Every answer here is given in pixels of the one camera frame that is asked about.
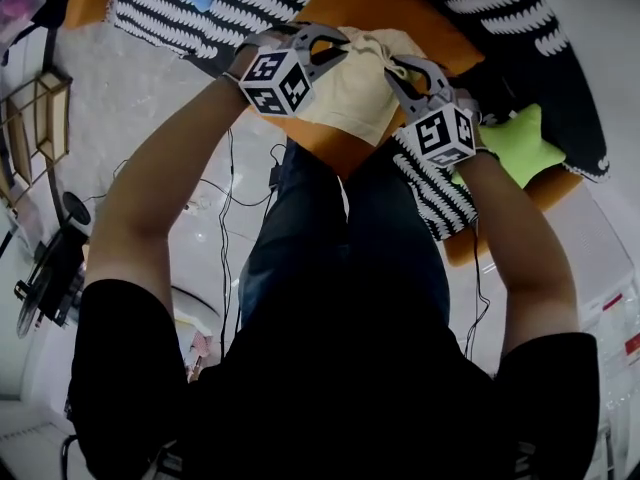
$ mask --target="black t-shirt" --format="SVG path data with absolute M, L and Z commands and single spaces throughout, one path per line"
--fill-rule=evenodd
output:
M 187 385 L 162 304 L 123 281 L 90 285 L 70 389 L 90 471 L 139 478 L 177 441 L 185 478 L 582 479 L 598 427 L 593 337 L 532 340 L 491 378 L 402 288 L 401 273 L 301 274 Z

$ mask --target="red label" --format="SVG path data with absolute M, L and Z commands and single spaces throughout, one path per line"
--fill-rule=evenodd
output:
M 640 348 L 640 334 L 636 334 L 633 338 L 627 341 L 624 344 L 624 348 L 626 349 L 628 356 L 638 350 Z
M 611 306 L 615 306 L 616 302 L 620 301 L 620 299 L 622 299 L 622 294 L 618 294 L 612 301 L 607 302 L 603 308 L 602 311 L 606 311 L 607 309 L 609 309 Z

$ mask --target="black wire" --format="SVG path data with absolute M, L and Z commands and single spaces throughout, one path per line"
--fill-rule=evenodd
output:
M 14 234 L 15 230 L 10 229 L 9 231 L 7 231 L 7 234 L 4 235 L 4 240 L 2 240 L 2 245 L 0 245 L 0 258 L 2 258 L 2 256 L 4 255 L 4 251 L 7 250 L 7 246 L 9 245 L 9 242 L 11 242 Z
M 473 223 L 471 228 L 473 230 L 473 256 L 476 266 L 476 319 L 473 322 L 473 325 L 469 328 L 469 332 L 467 333 L 467 344 L 464 348 L 464 356 L 470 360 L 473 360 L 473 347 L 476 343 L 478 324 L 482 321 L 484 316 L 487 314 L 489 307 L 491 306 L 491 301 L 482 294 L 482 289 L 480 286 L 480 262 L 478 260 L 478 233 L 475 227 L 476 225 L 477 220 Z M 478 299 L 480 299 L 480 301 L 485 305 L 480 315 L 478 315 Z
M 42 253 L 42 256 L 40 256 L 40 259 L 34 262 L 33 266 L 31 267 L 31 272 L 29 273 L 29 277 L 27 278 L 28 285 L 32 285 L 34 283 L 36 274 L 40 272 L 40 269 L 44 266 L 46 261 L 51 256 L 51 252 L 53 251 L 55 246 L 58 244 L 58 240 L 62 236 L 64 227 L 67 224 L 69 224 L 69 221 L 71 221 L 72 218 L 73 218 L 73 213 L 70 213 L 65 217 L 65 219 L 60 224 L 60 227 L 56 230 L 56 232 L 51 237 L 51 240 L 49 240 L 49 244 L 45 247 L 45 250 Z
M 203 306 L 208 307 L 211 311 L 213 311 L 216 315 L 220 316 L 220 313 L 218 313 L 218 311 L 208 302 L 205 302 L 204 300 L 202 300 L 200 297 L 198 297 L 195 293 L 191 293 L 188 292 L 187 290 L 180 288 L 179 286 L 176 286 L 175 284 L 171 285 L 171 288 L 173 288 L 174 290 L 176 290 L 177 292 L 180 293 L 184 293 L 185 295 L 191 297 L 194 300 L 197 300 L 200 304 L 202 304 Z
M 231 305 L 231 290 L 227 297 L 227 273 L 229 275 L 229 283 L 231 283 L 231 269 L 229 267 L 228 254 L 229 254 L 229 234 L 225 225 L 225 218 L 231 207 L 231 199 L 233 198 L 233 180 L 234 180 L 234 161 L 233 161 L 233 132 L 229 130 L 227 133 L 229 137 L 229 159 L 230 159 L 230 172 L 231 183 L 229 184 L 229 192 L 222 205 L 222 210 L 218 215 L 218 223 L 220 224 L 220 231 L 222 236 L 222 247 L 220 248 L 220 262 L 222 263 L 222 297 L 223 297 L 223 318 L 222 318 L 222 330 L 220 331 L 220 359 L 222 360 L 225 355 L 225 334 L 227 330 L 227 319 L 229 317 L 229 306 Z
M 220 192 L 222 192 L 225 196 L 229 196 L 229 193 L 224 190 L 222 187 L 216 185 L 215 183 L 213 183 L 212 181 L 209 180 L 205 180 L 204 178 L 201 179 L 200 181 L 203 181 L 205 183 L 208 183 L 209 185 L 211 185 L 212 187 L 217 188 Z M 260 206 L 262 203 L 264 203 L 267 199 L 269 199 L 271 197 L 271 194 L 267 194 L 266 196 L 264 196 L 262 199 L 260 199 L 260 201 L 257 201 L 255 203 L 243 203 L 242 201 L 238 201 L 235 197 L 231 196 L 231 200 L 234 203 L 239 204 L 240 206 L 244 206 L 247 208 L 253 207 L 253 206 Z
M 116 173 L 118 172 L 118 169 L 120 169 L 120 167 L 122 167 L 122 166 L 123 166 L 123 164 L 124 164 L 125 162 L 128 162 L 128 161 L 129 161 L 129 159 L 128 159 L 128 158 L 125 158 L 125 159 L 124 159 L 122 162 L 120 162 L 120 163 L 118 164 L 118 166 L 113 170 L 113 174 L 112 174 L 112 176 L 113 176 L 113 179 L 114 179 L 114 180 L 116 179 Z M 103 198 L 105 198 L 105 197 L 107 197 L 107 194 L 102 194 L 101 196 L 91 196 L 91 197 L 87 197 L 84 201 L 82 201 L 82 203 L 86 203 L 87 201 L 91 201 L 92 199 L 103 199 Z
M 60 472 L 62 474 L 62 480 L 69 480 L 67 476 L 67 469 L 69 466 L 69 446 L 71 443 L 78 440 L 78 436 L 69 436 L 62 442 L 60 448 Z
M 269 194 L 269 199 L 267 200 L 267 207 L 264 209 L 264 215 L 262 216 L 262 225 L 264 226 L 264 221 L 267 220 L 267 213 L 269 213 L 269 206 L 271 206 L 271 198 L 273 197 L 273 193 L 275 189 L 271 191 Z
M 273 150 L 274 150 L 274 149 L 276 149 L 278 146 L 279 146 L 279 147 L 281 147 L 281 148 L 284 148 L 285 150 L 287 149 L 287 146 L 285 146 L 284 144 L 280 144 L 280 143 L 275 144 L 275 145 L 271 148 L 271 150 L 269 151 L 269 154 L 271 155 L 271 158 L 273 158 L 273 159 L 275 160 L 276 165 L 280 165 L 280 161 L 279 161 L 279 160 L 275 157 L 275 155 L 273 154 Z

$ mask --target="person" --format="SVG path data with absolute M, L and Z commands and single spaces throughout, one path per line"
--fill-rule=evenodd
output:
M 241 50 L 229 72 L 240 78 L 255 54 Z M 212 82 L 136 151 L 99 213 L 70 386 L 91 473 L 141 478 L 171 445 L 182 478 L 582 479 L 598 428 L 596 343 L 579 332 L 558 239 L 486 152 L 456 169 L 508 293 L 493 378 L 448 328 L 442 259 L 394 142 L 345 183 L 347 219 L 335 174 L 289 141 L 241 276 L 242 329 L 187 384 L 168 234 L 247 106 L 233 79 Z M 140 354 L 145 367 L 131 368 Z

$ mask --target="wrist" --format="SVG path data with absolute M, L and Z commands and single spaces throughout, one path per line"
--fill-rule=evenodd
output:
M 476 168 L 484 169 L 486 168 L 486 166 L 491 164 L 500 165 L 498 156 L 482 146 L 476 149 L 475 155 L 463 160 L 462 162 L 458 162 L 455 168 L 464 178 L 465 173 L 473 172 L 476 170 Z
M 227 73 L 241 80 L 244 74 L 251 66 L 253 59 L 258 54 L 258 48 L 253 45 L 245 45 L 233 59 L 231 66 L 227 70 Z
M 245 107 L 249 106 L 249 100 L 247 99 L 247 96 L 244 94 L 244 92 L 242 92 L 242 89 L 240 89 L 240 85 L 238 84 L 238 77 L 226 71 L 222 73 L 222 75 L 220 75 L 217 80 L 220 80 L 221 83 L 225 84 L 233 92 L 236 99 L 238 99 Z

